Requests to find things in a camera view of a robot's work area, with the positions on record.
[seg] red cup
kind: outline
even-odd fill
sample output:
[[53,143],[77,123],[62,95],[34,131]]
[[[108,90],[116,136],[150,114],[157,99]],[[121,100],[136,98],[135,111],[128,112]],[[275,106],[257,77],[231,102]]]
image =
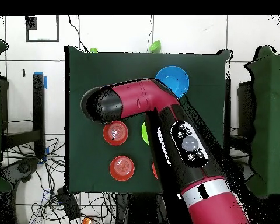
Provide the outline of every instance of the red cup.
[[123,122],[114,121],[104,126],[103,136],[108,144],[121,145],[128,138],[128,128]]
[[129,180],[135,171],[133,161],[126,156],[118,156],[110,163],[110,174],[118,181]]

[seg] cable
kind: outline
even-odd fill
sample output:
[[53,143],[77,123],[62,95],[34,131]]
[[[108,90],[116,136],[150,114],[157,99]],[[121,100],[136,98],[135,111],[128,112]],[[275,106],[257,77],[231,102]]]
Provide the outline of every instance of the cable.
[[77,30],[77,28],[72,24],[72,22],[71,22],[71,17],[70,16],[68,16],[68,20],[69,20],[69,24],[74,28],[74,29],[76,29],[76,31],[77,31],[77,33],[78,33],[78,37],[79,37],[79,42],[83,45],[83,47],[84,47],[84,50],[88,53],[88,50],[87,50],[87,48],[85,47],[85,45],[81,42],[81,40],[80,40],[80,34],[79,34],[79,31]]
[[[151,17],[150,17],[149,22],[151,23],[150,25],[152,26],[152,15],[150,15],[150,16],[151,16]],[[148,52],[148,43],[149,43],[149,38],[151,37],[152,30],[150,31],[149,36],[148,36],[147,50],[146,50],[146,52]]]

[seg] black cable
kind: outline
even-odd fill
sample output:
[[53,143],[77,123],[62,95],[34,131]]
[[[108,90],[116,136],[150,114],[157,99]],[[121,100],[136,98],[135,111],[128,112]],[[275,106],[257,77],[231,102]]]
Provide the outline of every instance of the black cable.
[[[152,15],[150,15],[150,16],[151,16],[151,17],[150,17],[149,22],[151,23],[150,25],[152,25]],[[146,50],[146,52],[148,52],[148,43],[149,43],[149,38],[150,38],[150,36],[151,36],[151,33],[152,33],[152,30],[150,31],[149,36],[148,36],[148,41],[147,41],[147,50]]]
[[42,182],[42,180],[41,180],[41,177],[40,177],[39,173],[38,173],[37,171],[35,171],[35,172],[36,172],[37,176],[40,178],[40,186],[41,186],[41,189],[43,189],[44,191],[46,191],[46,190],[44,189],[44,187],[43,187],[43,182]]
[[69,20],[69,24],[74,28],[74,29],[76,29],[76,31],[77,31],[77,33],[78,33],[78,37],[79,37],[79,42],[83,45],[83,47],[84,47],[84,50],[88,53],[88,50],[87,50],[87,48],[85,47],[85,45],[81,42],[81,40],[80,40],[80,34],[79,34],[79,31],[77,30],[77,28],[72,24],[72,22],[71,22],[71,17],[70,16],[68,16],[68,20]]

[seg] orange light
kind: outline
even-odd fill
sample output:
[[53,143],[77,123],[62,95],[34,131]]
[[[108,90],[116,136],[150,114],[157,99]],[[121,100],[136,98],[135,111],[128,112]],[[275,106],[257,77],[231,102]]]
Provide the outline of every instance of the orange light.
[[92,221],[90,218],[86,217],[83,219],[82,224],[92,224]]

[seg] robot control button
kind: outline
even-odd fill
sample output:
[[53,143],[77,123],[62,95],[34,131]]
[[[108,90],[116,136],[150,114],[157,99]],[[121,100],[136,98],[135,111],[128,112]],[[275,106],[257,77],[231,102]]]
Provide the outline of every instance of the robot control button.
[[182,138],[182,137],[184,136],[184,134],[183,134],[182,132],[178,132],[178,133],[177,133],[177,136],[178,136],[179,138]]
[[181,131],[184,131],[186,126],[184,126],[183,124],[179,125],[178,128],[181,130]]
[[191,134],[192,134],[192,132],[191,132],[190,129],[187,129],[187,130],[185,131],[185,133],[187,133],[187,135],[191,135]]
[[192,161],[195,159],[195,156],[192,154],[188,154],[188,160]]
[[197,151],[196,155],[199,157],[199,158],[202,158],[203,157],[203,153],[201,151]]
[[183,142],[181,143],[181,147],[185,150],[185,151],[195,151],[196,149],[198,149],[198,141],[196,138],[194,138],[193,136],[186,136],[183,139]]

